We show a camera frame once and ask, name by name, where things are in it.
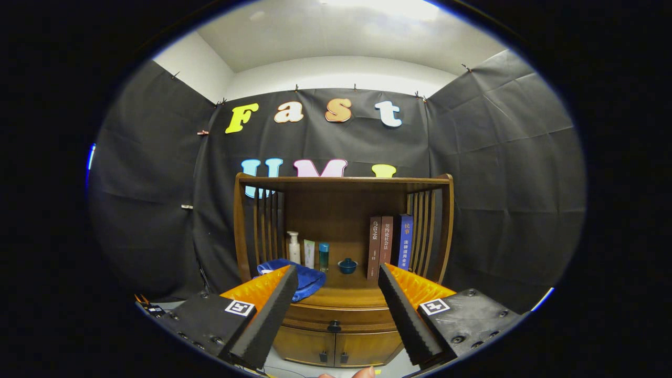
orange letter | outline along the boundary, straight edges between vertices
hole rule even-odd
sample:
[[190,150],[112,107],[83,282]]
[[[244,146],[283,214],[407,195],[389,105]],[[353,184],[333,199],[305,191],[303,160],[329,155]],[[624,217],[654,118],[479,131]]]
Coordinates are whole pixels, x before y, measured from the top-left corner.
[[348,109],[352,106],[347,98],[335,98],[327,103],[328,112],[325,113],[325,118],[329,122],[345,122],[350,119],[352,112]]

orange gripper padding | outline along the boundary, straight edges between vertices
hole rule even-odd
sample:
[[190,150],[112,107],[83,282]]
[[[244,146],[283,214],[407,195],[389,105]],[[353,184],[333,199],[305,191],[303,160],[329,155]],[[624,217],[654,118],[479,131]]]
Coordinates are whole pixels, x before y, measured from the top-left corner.
[[283,266],[273,272],[247,281],[220,294],[220,297],[252,303],[257,308],[257,313],[259,313],[289,268],[289,265]]
[[388,263],[385,263],[385,266],[390,270],[390,273],[392,273],[394,279],[399,284],[399,287],[404,292],[404,295],[406,295],[406,299],[411,302],[415,311],[417,311],[420,303],[449,297],[456,293],[453,290],[447,289],[436,282],[420,277],[408,270],[397,268]]

book spine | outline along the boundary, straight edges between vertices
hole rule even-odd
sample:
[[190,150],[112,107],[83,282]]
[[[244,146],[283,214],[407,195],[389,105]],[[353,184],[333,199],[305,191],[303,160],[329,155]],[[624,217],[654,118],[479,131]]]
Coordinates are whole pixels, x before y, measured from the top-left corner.
[[392,258],[392,238],[394,235],[394,217],[380,218],[380,263],[390,264]]
[[369,226],[369,263],[366,274],[367,280],[378,278],[378,265],[380,260],[380,217],[371,217]]
[[399,260],[397,266],[403,270],[409,269],[409,260],[411,259],[411,250],[413,240],[413,217],[410,215],[401,216],[401,227],[399,232]]

book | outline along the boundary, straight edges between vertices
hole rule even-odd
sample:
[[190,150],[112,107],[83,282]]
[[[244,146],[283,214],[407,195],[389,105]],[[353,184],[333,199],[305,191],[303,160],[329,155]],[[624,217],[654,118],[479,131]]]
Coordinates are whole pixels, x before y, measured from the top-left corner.
[[394,217],[380,218],[380,264],[390,263],[392,258],[392,236],[394,235]]
[[413,216],[401,214],[395,218],[391,264],[408,270],[413,250]]
[[366,279],[378,279],[378,265],[380,261],[380,217],[371,217],[369,224],[369,260]]

blue bottle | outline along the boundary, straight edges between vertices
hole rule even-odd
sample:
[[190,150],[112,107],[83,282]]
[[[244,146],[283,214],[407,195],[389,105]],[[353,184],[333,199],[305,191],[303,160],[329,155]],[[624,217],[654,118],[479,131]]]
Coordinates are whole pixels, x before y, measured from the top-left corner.
[[329,243],[320,243],[320,272],[329,271]]

